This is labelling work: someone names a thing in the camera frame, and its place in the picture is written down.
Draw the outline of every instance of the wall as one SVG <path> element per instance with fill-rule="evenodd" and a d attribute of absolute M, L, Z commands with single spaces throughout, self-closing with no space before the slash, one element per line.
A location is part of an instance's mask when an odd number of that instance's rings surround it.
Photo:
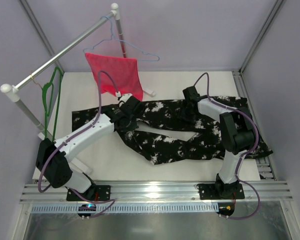
<path fill-rule="evenodd" d="M 276 174 L 300 209 L 300 0 L 286 1 L 244 76 Z"/>
<path fill-rule="evenodd" d="M 49 59 L 16 0 L 0 0 L 0 86 L 16 85 Z M 44 83 L 51 69 L 36 78 Z M 41 90 L 29 83 L 21 99 L 43 119 Z M 39 140 L 37 128 L 0 92 L 0 240 L 11 239 L 24 184 L 34 169 Z"/>
<path fill-rule="evenodd" d="M 114 0 L 28 0 L 55 51 L 92 26 Z M 275 0 L 117 0 L 124 38 L 159 62 L 139 62 L 143 71 L 238 69 Z M 88 72 L 83 49 L 110 37 L 103 25 L 61 59 L 66 72 Z M 129 47 L 128 56 L 143 55 Z M 121 57 L 118 42 L 94 53 Z"/>

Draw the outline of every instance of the black mounting plate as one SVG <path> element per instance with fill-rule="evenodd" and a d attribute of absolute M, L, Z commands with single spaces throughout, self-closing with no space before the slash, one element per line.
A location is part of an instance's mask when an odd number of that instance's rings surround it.
<path fill-rule="evenodd" d="M 231 200 L 233 196 L 229 196 L 229 198 L 221 198 L 217 192 L 216 186 L 214 183 L 211 184 L 197 184 L 197 189 L 199 190 L 200 200 L 220 200 L 226 199 Z M 234 189 L 235 199 L 245 199 L 244 189 L 242 184 L 238 184 L 238 186 Z"/>
<path fill-rule="evenodd" d="M 97 185 L 96 186 L 97 193 L 93 198 L 88 200 L 90 201 L 107 201 L 110 199 L 111 194 L 111 186 L 110 185 Z M 68 189 L 66 200 L 68 202 L 80 202 L 82 201 L 71 189 Z"/>

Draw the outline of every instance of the white table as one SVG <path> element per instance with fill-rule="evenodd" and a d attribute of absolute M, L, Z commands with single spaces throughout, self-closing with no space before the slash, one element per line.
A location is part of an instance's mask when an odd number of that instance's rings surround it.
<path fill-rule="evenodd" d="M 182 90 L 194 84 L 202 72 L 139 72 L 144 88 L 156 92 L 155 97 L 144 95 L 144 101 L 183 99 Z M 230 71 L 212 71 L 210 75 L 210 95 L 238 96 Z M 207 92 L 207 79 L 203 77 L 196 85 L 201 95 Z M 102 94 L 102 105 L 115 104 L 118 100 L 109 93 Z M 66 72 L 62 81 L 60 108 L 56 138 L 72 131 L 72 111 L 98 106 L 98 89 L 91 72 Z M 48 130 L 52 132 L 56 107 L 53 109 Z M 150 128 L 140 125 L 140 130 L 160 133 L 181 140 L 188 140 L 193 132 L 177 132 Z M 152 165 L 143 156 L 127 147 L 116 132 L 103 137 L 82 151 L 77 158 L 92 168 L 89 176 L 93 180 L 105 181 L 214 181 L 223 161 L 182 160 L 173 163 Z M 38 179 L 38 169 L 33 179 Z M 246 181 L 260 180 L 256 161 L 245 159 L 240 177 Z"/>

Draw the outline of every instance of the gray floor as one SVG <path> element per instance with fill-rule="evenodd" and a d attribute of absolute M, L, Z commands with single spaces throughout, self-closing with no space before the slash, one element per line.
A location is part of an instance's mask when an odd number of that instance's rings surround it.
<path fill-rule="evenodd" d="M 246 216 L 256 206 L 237 202 L 233 216 Z M 29 222 L 25 240 L 292 239 L 279 202 L 263 202 L 247 220 L 227 220 L 216 213 L 109 214 L 90 220 L 74 214 L 32 214 Z"/>

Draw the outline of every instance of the perforated metal strip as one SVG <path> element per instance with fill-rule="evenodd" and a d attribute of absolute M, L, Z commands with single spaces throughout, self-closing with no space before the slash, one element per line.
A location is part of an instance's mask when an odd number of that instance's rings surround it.
<path fill-rule="evenodd" d="M 31 209 L 32 214 L 75 214 L 87 213 L 78 211 L 81 204 L 34 204 Z M 108 205 L 100 204 L 96 206 L 95 212 L 101 212 Z M 149 214 L 149 213 L 206 213 L 216 212 L 218 204 L 216 202 L 193 202 L 193 203 L 115 203 L 108 214 Z"/>

